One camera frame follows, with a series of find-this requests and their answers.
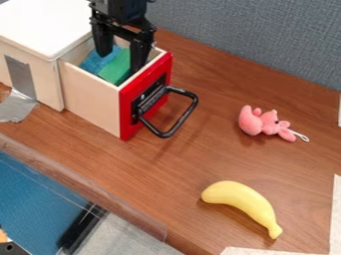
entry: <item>open drawer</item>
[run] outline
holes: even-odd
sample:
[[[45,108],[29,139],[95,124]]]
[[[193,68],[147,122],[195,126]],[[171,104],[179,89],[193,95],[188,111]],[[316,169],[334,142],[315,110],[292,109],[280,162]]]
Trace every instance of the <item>open drawer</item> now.
[[[195,108],[195,95],[167,87],[171,81],[171,53],[153,49],[149,62],[116,87],[78,67],[94,48],[93,39],[89,39],[59,60],[64,104],[70,112],[127,140],[143,125],[160,137],[171,136]],[[172,132],[162,133],[147,119],[167,101],[171,89],[178,94],[190,94],[185,96],[193,98],[193,104],[174,125]]]

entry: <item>red drawer front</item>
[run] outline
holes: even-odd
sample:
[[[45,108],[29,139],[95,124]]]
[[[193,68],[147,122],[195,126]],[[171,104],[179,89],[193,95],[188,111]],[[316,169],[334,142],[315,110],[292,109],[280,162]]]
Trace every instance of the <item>red drawer front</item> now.
[[[147,70],[136,77],[130,84],[120,90],[120,134],[121,139],[130,139],[140,128],[142,123],[133,124],[132,101],[144,92],[150,85],[156,82],[162,75],[167,74],[166,84],[171,83],[172,54],[166,53]],[[163,96],[144,115],[150,119],[158,109],[168,100],[168,96]]]

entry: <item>wooden table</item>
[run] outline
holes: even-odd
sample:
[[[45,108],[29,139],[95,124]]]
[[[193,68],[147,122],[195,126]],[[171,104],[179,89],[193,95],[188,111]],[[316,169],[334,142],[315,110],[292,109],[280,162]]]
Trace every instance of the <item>wooden table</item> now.
[[[0,125],[1,132],[163,222],[167,242],[186,254],[218,254],[226,246],[327,253],[333,175],[341,174],[338,94],[166,31],[158,41],[174,53],[172,83],[200,98],[174,137],[144,128],[124,142],[44,106],[21,124]],[[154,123],[167,128],[186,104],[174,96]],[[244,134],[236,120],[245,104],[277,109],[311,141]],[[242,212],[200,201],[208,185],[225,179],[271,201],[284,229],[277,241]]]

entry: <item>banana tip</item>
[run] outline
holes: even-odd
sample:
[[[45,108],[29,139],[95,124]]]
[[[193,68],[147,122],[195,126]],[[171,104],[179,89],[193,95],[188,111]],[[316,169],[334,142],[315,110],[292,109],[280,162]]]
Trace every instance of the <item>banana tip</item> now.
[[[272,239],[277,239],[277,237],[280,236],[281,233],[283,233],[283,229],[277,224],[269,229],[269,236]]]

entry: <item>box lid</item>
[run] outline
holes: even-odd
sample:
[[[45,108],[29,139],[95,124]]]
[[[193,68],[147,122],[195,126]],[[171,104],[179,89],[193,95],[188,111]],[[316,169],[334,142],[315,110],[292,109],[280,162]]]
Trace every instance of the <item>box lid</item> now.
[[[91,37],[86,0],[10,0],[0,5],[0,41],[53,61]]]

